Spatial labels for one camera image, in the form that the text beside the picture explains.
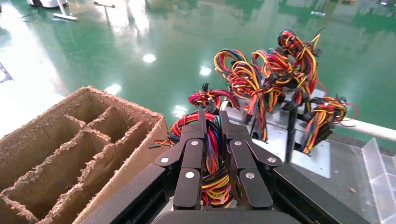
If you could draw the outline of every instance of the green epoxy floor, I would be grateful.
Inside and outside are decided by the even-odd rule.
[[[81,86],[119,85],[118,96],[163,113],[170,125],[194,110],[186,99],[202,83],[225,88],[212,62],[220,49],[236,48],[249,56],[255,48],[275,48],[282,29],[310,40],[326,27],[319,41],[320,81],[330,95],[345,96],[359,107],[358,120],[396,129],[393,7],[369,0],[354,5],[332,0],[111,2],[115,8],[69,0],[66,11],[79,22],[53,19],[55,9],[24,23],[20,17],[32,10],[25,0],[0,0],[1,62],[16,81],[63,96]],[[146,55],[156,60],[147,63]],[[370,139],[342,128],[337,132]],[[380,145],[396,149],[387,141]]]

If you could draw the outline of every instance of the blue wire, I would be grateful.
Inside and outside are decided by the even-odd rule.
[[[213,131],[214,131],[214,136],[216,136],[217,145],[219,146],[219,149],[220,149],[221,148],[221,141],[220,141],[219,134],[217,133],[216,129],[213,129]]]
[[[308,132],[307,132],[307,134],[306,134],[306,136],[305,136],[305,138],[304,138],[304,142],[301,144],[301,149],[302,149],[302,150],[304,150],[305,147],[307,146],[309,136],[311,135],[311,133],[312,133],[312,131],[313,131],[313,126],[314,126],[314,122],[312,122],[312,125],[311,125],[310,128],[308,129]]]

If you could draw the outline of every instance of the metal stand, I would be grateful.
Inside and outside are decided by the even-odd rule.
[[[107,3],[107,1],[103,1],[103,0],[95,0],[95,1],[93,1],[93,4],[96,6],[105,6],[105,7],[115,8],[114,4]]]
[[[63,19],[67,19],[67,20],[71,20],[71,21],[78,21],[77,17],[74,16],[70,16],[66,14],[66,11],[64,10],[63,4],[61,3],[60,0],[57,0],[59,8],[61,9],[62,14],[59,13],[54,13],[55,17],[59,17],[59,18],[63,18]]]

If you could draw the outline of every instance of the wire connector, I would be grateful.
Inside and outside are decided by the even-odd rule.
[[[302,96],[303,96],[303,100],[302,100],[303,103],[309,102],[309,100],[310,100],[309,93],[303,92]]]
[[[297,102],[295,102],[295,101],[289,101],[289,102],[287,102],[287,103],[282,107],[282,110],[284,110],[284,111],[290,111],[290,110],[296,109],[297,107],[298,107]]]
[[[323,104],[323,103],[325,103],[325,99],[324,98],[320,98],[320,97],[314,97],[313,99],[311,99],[311,103],[313,103],[313,104]]]
[[[309,122],[310,120],[312,120],[312,118],[313,118],[314,116],[315,116],[315,115],[314,115],[313,112],[305,113],[305,114],[303,115],[303,120],[304,120],[305,122]]]
[[[202,91],[207,92],[209,89],[209,83],[202,84]]]
[[[277,78],[278,76],[274,72],[271,72],[271,75],[268,77],[267,81],[271,85],[275,82]]]
[[[252,117],[253,117],[253,115],[246,114],[246,116],[243,119],[243,123],[248,124],[250,122],[250,120],[252,119]]]
[[[161,147],[161,145],[160,144],[151,144],[151,145],[148,146],[149,149],[158,148],[158,147]]]

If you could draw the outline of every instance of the white pipe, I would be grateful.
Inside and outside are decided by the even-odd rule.
[[[348,128],[357,132],[373,135],[379,138],[396,141],[396,130],[390,128],[381,127],[354,119],[349,120],[349,118],[344,118],[342,124],[345,126],[342,126],[341,124],[338,124],[338,126]]]

